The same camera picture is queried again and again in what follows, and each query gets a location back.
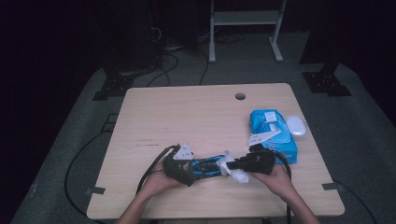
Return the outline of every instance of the round grommet hole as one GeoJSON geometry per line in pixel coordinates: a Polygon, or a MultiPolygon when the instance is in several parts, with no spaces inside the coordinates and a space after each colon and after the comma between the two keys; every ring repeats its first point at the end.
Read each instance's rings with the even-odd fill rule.
{"type": "Polygon", "coordinates": [[[247,97],[246,97],[246,95],[244,94],[244,93],[242,93],[242,92],[238,92],[236,95],[235,95],[235,99],[237,99],[237,100],[239,100],[239,101],[243,101],[243,100],[245,100],[247,97]]]}

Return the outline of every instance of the black stand base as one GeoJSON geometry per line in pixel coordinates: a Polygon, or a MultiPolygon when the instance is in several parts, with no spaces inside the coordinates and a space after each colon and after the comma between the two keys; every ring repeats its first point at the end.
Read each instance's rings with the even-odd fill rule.
{"type": "Polygon", "coordinates": [[[132,88],[134,79],[151,73],[156,69],[152,67],[144,70],[130,70],[131,75],[122,76],[119,67],[104,68],[106,73],[106,80],[100,91],[97,91],[93,96],[93,101],[104,101],[107,97],[125,96],[126,92],[132,88]]]}
{"type": "Polygon", "coordinates": [[[319,72],[303,72],[304,79],[313,93],[329,96],[351,96],[346,86],[341,85],[334,71],[338,63],[325,63],[319,72]]]}

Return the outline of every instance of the dark background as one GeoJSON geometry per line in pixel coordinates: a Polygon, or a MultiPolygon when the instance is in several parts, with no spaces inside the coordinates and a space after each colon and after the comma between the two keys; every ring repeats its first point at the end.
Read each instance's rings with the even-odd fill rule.
{"type": "MultiPolygon", "coordinates": [[[[156,65],[161,53],[152,45],[150,25],[190,45],[208,31],[207,0],[139,2],[0,1],[2,223],[12,219],[97,69],[125,62],[156,65]]],[[[239,1],[235,9],[278,4],[264,2],[239,1]]],[[[281,32],[311,31],[301,63],[344,63],[395,123],[395,9],[385,0],[289,0],[281,32]]]]}

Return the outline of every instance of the hand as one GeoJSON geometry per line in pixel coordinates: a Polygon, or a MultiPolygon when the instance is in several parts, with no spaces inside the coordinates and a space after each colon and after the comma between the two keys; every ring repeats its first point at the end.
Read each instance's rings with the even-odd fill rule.
{"type": "Polygon", "coordinates": [[[286,173],[285,168],[280,164],[275,164],[273,172],[270,175],[261,173],[249,173],[254,178],[260,180],[265,184],[269,190],[274,194],[281,197],[282,199],[289,197],[291,194],[295,194],[297,191],[294,188],[291,180],[286,173]]]}
{"type": "Polygon", "coordinates": [[[151,197],[165,189],[172,188],[179,184],[180,183],[177,180],[168,177],[165,174],[163,170],[163,160],[161,160],[151,170],[151,174],[146,179],[146,182],[140,191],[151,197]]]}

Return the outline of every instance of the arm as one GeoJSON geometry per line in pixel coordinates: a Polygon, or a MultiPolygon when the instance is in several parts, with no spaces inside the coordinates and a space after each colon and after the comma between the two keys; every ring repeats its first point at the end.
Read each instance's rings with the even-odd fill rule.
{"type": "Polygon", "coordinates": [[[148,176],[143,188],[136,194],[134,199],[117,220],[117,224],[137,224],[151,197],[178,185],[178,182],[166,176],[163,171],[163,163],[160,161],[148,176]]]}
{"type": "Polygon", "coordinates": [[[291,180],[282,165],[276,164],[270,175],[250,173],[251,176],[260,180],[269,190],[280,197],[283,202],[289,205],[293,214],[300,223],[317,224],[317,217],[305,203],[303,198],[294,188],[291,180]]]}

